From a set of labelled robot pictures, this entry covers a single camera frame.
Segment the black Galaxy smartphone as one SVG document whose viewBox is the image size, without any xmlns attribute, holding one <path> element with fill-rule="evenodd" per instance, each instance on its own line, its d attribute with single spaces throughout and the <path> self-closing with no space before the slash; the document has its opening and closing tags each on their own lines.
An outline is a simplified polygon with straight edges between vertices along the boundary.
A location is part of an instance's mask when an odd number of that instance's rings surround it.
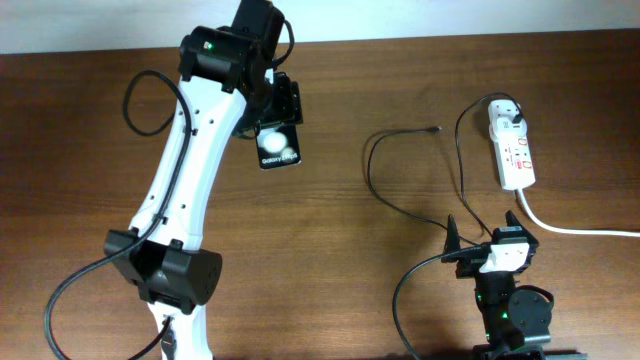
<svg viewBox="0 0 640 360">
<path fill-rule="evenodd" d="M 259 166 L 268 171 L 302 161 L 295 125 L 262 129 L 256 138 Z"/>
</svg>

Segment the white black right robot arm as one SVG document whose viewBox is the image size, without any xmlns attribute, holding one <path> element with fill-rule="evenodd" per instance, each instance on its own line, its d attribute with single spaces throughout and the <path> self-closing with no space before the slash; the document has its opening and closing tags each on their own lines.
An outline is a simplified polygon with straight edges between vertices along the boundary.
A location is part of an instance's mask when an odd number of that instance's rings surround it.
<svg viewBox="0 0 640 360">
<path fill-rule="evenodd" d="M 543 359 L 542 347 L 551 341 L 554 297 L 539 287 L 516 284 L 515 277 L 529 268 L 539 242 L 511 211 L 505 218 L 506 225 L 496 228 L 490 241 L 462 248 L 450 216 L 442 261 L 456 265 L 458 279 L 475 281 L 487 343 L 474 346 L 473 359 Z"/>
</svg>

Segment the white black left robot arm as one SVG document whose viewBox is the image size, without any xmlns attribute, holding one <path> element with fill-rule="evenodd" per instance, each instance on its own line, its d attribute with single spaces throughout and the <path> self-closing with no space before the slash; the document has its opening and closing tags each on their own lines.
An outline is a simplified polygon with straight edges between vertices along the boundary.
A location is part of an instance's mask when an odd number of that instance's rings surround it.
<svg viewBox="0 0 640 360">
<path fill-rule="evenodd" d="M 230 25 L 200 26 L 183 39 L 177 104 L 156 175 L 129 227 L 107 234 L 104 251 L 148 305 L 166 359 L 212 357 L 206 305 L 222 258 L 201 243 L 228 141 L 254 140 L 265 170 L 301 160 L 299 88 L 276 52 L 290 28 L 273 3 L 244 1 Z"/>
</svg>

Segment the white USB charger adapter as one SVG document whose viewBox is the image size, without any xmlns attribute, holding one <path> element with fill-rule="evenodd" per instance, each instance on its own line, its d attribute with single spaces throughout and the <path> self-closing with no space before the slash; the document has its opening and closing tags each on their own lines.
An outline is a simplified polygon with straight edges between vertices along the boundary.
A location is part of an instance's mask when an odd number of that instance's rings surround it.
<svg viewBox="0 0 640 360">
<path fill-rule="evenodd" d="M 528 126 L 516 103 L 511 100 L 493 100 L 488 106 L 489 134 L 494 142 L 522 137 Z"/>
</svg>

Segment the white power strip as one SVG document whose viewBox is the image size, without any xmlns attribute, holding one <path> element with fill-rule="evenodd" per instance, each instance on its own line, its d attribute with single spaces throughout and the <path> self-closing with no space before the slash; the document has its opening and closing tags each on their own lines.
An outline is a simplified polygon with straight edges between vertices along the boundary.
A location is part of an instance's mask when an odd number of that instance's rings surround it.
<svg viewBox="0 0 640 360">
<path fill-rule="evenodd" d="M 493 144 L 500 183 L 504 190 L 524 189 L 535 183 L 527 134 L 500 142 L 493 141 Z"/>
</svg>

